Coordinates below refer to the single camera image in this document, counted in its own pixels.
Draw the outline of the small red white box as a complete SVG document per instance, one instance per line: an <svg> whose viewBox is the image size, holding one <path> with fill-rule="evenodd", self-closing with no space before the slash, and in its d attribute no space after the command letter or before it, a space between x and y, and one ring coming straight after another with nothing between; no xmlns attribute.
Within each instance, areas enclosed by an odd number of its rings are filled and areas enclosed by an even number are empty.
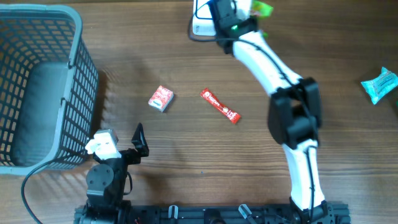
<svg viewBox="0 0 398 224"><path fill-rule="evenodd" d="M148 104L157 110L163 112L174 97L173 91L160 85L151 96Z"/></svg>

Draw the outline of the red Nescafe coffee stick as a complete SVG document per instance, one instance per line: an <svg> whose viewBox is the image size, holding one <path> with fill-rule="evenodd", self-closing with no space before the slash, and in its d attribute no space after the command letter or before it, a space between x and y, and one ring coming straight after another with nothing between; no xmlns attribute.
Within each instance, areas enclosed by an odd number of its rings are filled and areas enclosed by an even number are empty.
<svg viewBox="0 0 398 224"><path fill-rule="evenodd" d="M214 108L216 108L220 113L222 113L225 117L227 117L233 124L236 124L241 115L234 110L230 109L226 105L222 104L219 99L208 89L205 88L201 93L200 96L209 102Z"/></svg>

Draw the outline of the green Haribo gummy bag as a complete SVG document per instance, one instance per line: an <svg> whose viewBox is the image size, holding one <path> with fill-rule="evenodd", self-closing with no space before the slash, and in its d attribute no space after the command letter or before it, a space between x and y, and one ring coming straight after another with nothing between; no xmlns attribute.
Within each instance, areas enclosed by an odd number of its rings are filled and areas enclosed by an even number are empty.
<svg viewBox="0 0 398 224"><path fill-rule="evenodd" d="M252 0L250 8L250 18L253 20L256 30L259 30L259 20L271 16L274 8L262 1Z"/></svg>

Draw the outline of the mint Zappy wipes pack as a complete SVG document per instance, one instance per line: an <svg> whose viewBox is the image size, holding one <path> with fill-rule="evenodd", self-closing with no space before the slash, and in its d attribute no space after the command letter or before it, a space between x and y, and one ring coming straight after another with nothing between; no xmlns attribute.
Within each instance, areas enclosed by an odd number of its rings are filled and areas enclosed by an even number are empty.
<svg viewBox="0 0 398 224"><path fill-rule="evenodd" d="M381 68L378 77L361 82L371 102L376 105L385 95L397 87L397 75L385 67Z"/></svg>

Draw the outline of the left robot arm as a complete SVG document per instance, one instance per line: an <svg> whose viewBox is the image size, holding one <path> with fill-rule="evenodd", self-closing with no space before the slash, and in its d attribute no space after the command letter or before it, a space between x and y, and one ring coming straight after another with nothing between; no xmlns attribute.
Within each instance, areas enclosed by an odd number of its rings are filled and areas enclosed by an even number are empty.
<svg viewBox="0 0 398 224"><path fill-rule="evenodd" d="M149 155L141 123L131 142L133 148L118 150L118 137L112 129L100 129L88 141L85 149L98 164L87 173L88 200L75 210L75 223L129 223L131 202L123 199L129 194L124 191L126 181L132 185L128 166L140 164L141 159Z"/></svg>

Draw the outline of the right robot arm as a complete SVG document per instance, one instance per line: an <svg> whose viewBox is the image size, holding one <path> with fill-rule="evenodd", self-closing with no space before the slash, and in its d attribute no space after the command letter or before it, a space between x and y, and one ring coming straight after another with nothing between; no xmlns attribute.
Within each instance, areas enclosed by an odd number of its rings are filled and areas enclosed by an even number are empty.
<svg viewBox="0 0 398 224"><path fill-rule="evenodd" d="M252 1L209 1L217 44L243 63L270 98L268 128L285 152L292 182L290 203L301 223L327 215L317 148L321 97L313 78L302 78L273 52L251 14Z"/></svg>

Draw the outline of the white barcode scanner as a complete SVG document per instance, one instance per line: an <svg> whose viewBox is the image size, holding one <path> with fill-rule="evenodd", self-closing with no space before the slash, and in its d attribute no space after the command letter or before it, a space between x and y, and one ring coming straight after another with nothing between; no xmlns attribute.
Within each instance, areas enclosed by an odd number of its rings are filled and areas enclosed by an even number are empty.
<svg viewBox="0 0 398 224"><path fill-rule="evenodd" d="M213 19L208 0L193 0L193 33L199 36L215 36Z"/></svg>

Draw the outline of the grey plastic mesh basket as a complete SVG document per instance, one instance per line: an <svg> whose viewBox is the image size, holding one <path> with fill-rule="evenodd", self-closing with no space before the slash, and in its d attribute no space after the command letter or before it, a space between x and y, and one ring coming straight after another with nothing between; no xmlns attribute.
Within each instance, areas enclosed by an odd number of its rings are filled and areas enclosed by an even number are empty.
<svg viewBox="0 0 398 224"><path fill-rule="evenodd" d="M99 85L71 7L1 5L1 174L84 163Z"/></svg>

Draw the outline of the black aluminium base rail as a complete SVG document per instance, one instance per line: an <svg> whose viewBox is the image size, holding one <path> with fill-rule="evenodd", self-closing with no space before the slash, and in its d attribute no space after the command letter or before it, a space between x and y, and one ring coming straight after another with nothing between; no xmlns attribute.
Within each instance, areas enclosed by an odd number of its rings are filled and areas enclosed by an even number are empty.
<svg viewBox="0 0 398 224"><path fill-rule="evenodd" d="M90 208L75 210L74 223L351 223L347 204L328 203L308 212L304 218L288 204L232 207L132 206L117 211L95 212Z"/></svg>

